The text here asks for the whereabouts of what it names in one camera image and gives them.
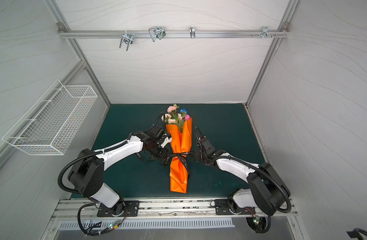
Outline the orange wrapping paper sheet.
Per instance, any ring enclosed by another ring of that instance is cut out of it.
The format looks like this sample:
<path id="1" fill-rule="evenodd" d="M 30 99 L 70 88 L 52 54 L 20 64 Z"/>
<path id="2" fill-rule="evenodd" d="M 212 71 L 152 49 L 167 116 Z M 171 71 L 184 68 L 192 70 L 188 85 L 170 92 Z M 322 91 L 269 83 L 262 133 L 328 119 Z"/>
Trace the orange wrapping paper sheet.
<path id="1" fill-rule="evenodd" d="M 169 173 L 170 191 L 185 194 L 189 179 L 187 157 L 192 148 L 193 120 L 185 121 L 181 132 L 176 125 L 166 125 L 166 128 L 172 137 L 170 146 L 173 152 Z"/>

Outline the light pink fake rose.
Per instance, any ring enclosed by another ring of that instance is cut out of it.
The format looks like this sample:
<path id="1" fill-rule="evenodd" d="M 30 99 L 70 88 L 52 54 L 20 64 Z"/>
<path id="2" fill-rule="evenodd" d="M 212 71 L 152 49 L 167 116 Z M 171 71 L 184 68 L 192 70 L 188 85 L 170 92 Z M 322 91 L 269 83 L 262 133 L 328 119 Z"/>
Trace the light pink fake rose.
<path id="1" fill-rule="evenodd" d="M 167 108 L 167 112 L 168 112 L 169 115 L 171 115 L 173 117 L 177 114 L 178 108 L 179 108 L 179 106 L 177 104 L 174 104 L 174 105 L 169 106 Z"/>

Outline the blue fake flower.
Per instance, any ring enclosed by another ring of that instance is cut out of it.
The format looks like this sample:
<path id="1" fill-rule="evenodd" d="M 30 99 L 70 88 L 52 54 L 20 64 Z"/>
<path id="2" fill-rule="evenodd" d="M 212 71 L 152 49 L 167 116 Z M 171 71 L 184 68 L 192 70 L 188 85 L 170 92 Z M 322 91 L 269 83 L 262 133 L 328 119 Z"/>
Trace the blue fake flower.
<path id="1" fill-rule="evenodd" d="M 188 114 L 188 110 L 187 110 L 186 108 L 182 108 L 182 109 L 180 110 L 180 113 L 181 113 L 182 115 L 187 115 L 187 114 Z"/>

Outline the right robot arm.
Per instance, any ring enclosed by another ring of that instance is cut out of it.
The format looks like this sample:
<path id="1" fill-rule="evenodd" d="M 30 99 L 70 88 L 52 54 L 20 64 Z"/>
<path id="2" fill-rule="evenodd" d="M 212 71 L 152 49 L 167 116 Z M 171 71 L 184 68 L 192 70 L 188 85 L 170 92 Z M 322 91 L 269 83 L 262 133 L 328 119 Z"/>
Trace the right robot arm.
<path id="1" fill-rule="evenodd" d="M 196 161 L 230 173 L 249 185 L 248 189 L 236 190 L 228 196 L 231 213 L 238 215 L 248 207 L 258 208 L 267 216 L 291 212 L 291 193 L 272 165 L 249 163 L 224 150 L 216 150 L 205 136 L 197 137 L 197 146 Z"/>

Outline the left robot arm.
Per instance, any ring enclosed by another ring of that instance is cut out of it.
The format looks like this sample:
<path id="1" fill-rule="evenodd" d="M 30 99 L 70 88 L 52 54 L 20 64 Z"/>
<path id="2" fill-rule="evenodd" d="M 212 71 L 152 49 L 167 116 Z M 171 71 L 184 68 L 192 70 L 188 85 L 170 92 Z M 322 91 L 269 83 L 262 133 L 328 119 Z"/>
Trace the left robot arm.
<path id="1" fill-rule="evenodd" d="M 149 130 L 130 133 L 112 146 L 92 151 L 85 149 L 59 173 L 57 184 L 65 192 L 79 194 L 104 205 L 109 214 L 119 216 L 125 209 L 123 198 L 104 183 L 104 172 L 117 162 L 142 151 L 165 161 L 172 141 L 165 127 L 153 125 Z"/>

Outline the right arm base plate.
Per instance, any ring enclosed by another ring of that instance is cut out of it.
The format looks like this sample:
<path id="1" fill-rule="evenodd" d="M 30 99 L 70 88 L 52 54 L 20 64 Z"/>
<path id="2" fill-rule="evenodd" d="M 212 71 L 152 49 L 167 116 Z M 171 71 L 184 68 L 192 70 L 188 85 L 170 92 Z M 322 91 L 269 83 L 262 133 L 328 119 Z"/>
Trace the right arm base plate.
<path id="1" fill-rule="evenodd" d="M 210 202 L 210 206 L 215 209 L 216 215 L 249 215 L 254 216 L 256 214 L 255 207 L 240 208 L 236 204 L 232 204 L 227 199 L 215 199 Z"/>

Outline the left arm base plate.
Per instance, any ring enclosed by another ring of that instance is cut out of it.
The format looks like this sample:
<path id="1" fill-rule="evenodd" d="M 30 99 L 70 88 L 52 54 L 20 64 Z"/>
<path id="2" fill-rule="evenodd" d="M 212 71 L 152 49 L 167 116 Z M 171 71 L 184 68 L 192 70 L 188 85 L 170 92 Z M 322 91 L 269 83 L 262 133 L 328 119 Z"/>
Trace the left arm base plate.
<path id="1" fill-rule="evenodd" d="M 100 203 L 97 217 L 136 217 L 138 214 L 139 201 L 124 201 L 120 200 L 112 208 L 108 208 L 103 203 Z"/>

